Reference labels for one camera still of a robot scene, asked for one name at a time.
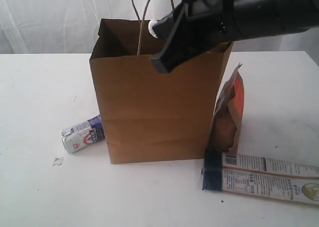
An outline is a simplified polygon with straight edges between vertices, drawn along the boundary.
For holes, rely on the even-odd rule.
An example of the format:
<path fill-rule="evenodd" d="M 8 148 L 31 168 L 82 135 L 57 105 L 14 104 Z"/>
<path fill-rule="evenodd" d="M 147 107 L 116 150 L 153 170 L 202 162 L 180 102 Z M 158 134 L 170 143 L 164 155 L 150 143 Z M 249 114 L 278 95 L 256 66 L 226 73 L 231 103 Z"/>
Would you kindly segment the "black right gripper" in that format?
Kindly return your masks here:
<path fill-rule="evenodd" d="M 243 26 L 243 0 L 181 0 L 181 4 L 154 27 L 162 50 L 150 61 L 159 73 L 177 66 L 225 42 L 248 39 Z"/>

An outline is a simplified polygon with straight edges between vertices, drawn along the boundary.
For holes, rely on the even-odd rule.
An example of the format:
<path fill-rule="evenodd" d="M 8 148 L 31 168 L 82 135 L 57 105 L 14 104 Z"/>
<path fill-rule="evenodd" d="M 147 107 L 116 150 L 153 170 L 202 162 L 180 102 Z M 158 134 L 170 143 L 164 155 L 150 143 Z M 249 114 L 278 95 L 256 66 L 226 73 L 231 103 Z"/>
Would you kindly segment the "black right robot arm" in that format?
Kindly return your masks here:
<path fill-rule="evenodd" d="M 294 34 L 319 25 L 319 0 L 181 0 L 153 31 L 164 40 L 151 58 L 159 73 L 219 44 Z"/>

